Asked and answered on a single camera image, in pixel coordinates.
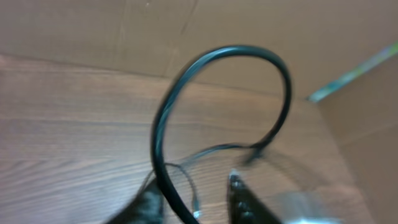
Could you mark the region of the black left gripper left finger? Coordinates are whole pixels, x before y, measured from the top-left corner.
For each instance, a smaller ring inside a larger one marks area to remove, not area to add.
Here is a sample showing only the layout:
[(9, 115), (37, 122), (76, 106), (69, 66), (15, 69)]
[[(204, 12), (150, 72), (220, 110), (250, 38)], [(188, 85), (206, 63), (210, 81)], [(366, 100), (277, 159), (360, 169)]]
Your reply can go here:
[(106, 224), (163, 224), (163, 222), (164, 197), (154, 179)]

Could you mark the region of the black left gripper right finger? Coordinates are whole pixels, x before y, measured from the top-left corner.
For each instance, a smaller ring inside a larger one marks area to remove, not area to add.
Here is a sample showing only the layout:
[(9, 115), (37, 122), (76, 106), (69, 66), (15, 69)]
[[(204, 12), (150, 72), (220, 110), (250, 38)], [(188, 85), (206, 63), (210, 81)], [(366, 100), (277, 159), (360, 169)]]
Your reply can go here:
[(230, 224), (282, 223), (244, 183), (237, 170), (232, 170), (228, 177), (228, 215)]

